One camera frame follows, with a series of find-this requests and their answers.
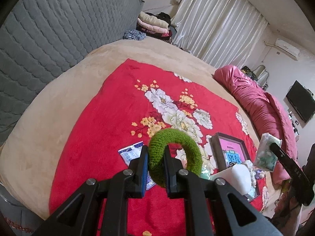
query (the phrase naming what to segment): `ceiling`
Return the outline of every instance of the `ceiling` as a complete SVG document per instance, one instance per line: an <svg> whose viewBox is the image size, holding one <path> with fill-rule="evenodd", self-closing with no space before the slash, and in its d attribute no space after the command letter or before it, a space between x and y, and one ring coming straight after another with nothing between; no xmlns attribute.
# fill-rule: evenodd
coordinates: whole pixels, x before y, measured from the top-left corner
<svg viewBox="0 0 315 236"><path fill-rule="evenodd" d="M270 23L274 33L315 54L315 31L294 0L248 0Z"/></svg>

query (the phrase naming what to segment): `stack of clothes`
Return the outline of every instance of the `stack of clothes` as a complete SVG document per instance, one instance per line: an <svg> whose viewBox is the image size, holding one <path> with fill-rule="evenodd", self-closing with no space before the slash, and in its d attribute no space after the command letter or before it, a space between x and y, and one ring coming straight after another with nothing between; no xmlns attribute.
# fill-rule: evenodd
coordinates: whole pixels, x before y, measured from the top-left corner
<svg viewBox="0 0 315 236"><path fill-rule="evenodd" d="M162 41L172 43L172 31L170 30L171 17L161 12L158 15L140 12L137 23L137 30L146 33Z"/></svg>

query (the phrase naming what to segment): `wall-mounted tv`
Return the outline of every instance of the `wall-mounted tv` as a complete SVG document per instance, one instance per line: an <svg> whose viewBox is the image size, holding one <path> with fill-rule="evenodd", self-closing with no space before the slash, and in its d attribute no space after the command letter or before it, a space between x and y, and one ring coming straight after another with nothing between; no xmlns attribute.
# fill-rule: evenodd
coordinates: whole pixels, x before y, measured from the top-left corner
<svg viewBox="0 0 315 236"><path fill-rule="evenodd" d="M314 115L315 100L298 81L295 81L286 97L303 122L306 123Z"/></svg>

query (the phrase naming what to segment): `green knitted ring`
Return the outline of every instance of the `green knitted ring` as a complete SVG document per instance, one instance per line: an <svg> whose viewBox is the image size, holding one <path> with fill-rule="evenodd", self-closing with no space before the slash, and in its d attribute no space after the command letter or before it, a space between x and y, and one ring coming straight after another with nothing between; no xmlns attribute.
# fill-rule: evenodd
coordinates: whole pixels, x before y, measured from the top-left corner
<svg viewBox="0 0 315 236"><path fill-rule="evenodd" d="M163 129L154 134L149 143L149 172L154 182L165 187L163 154L169 143L181 144L187 157L187 169L200 175L202 167L201 153L193 139L177 129Z"/></svg>

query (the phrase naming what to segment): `snack package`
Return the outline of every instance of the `snack package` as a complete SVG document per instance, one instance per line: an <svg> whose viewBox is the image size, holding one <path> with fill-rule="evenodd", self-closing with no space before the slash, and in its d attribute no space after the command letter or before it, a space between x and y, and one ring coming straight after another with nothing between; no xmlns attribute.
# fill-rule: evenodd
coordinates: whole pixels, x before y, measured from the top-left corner
<svg viewBox="0 0 315 236"><path fill-rule="evenodd" d="M118 153L124 160L125 164L129 166L129 163L132 159L136 159L140 157L142 146L143 146L143 141L127 146L125 148L122 148L118 150ZM148 178L146 181L146 190L149 190L153 186L155 186L155 182L152 180L148 172Z"/></svg>
<svg viewBox="0 0 315 236"><path fill-rule="evenodd" d="M270 150L270 145L276 143L281 146L282 140L274 137L269 133L263 133L259 142L258 150L254 160L254 166L263 170L273 172L278 158Z"/></svg>

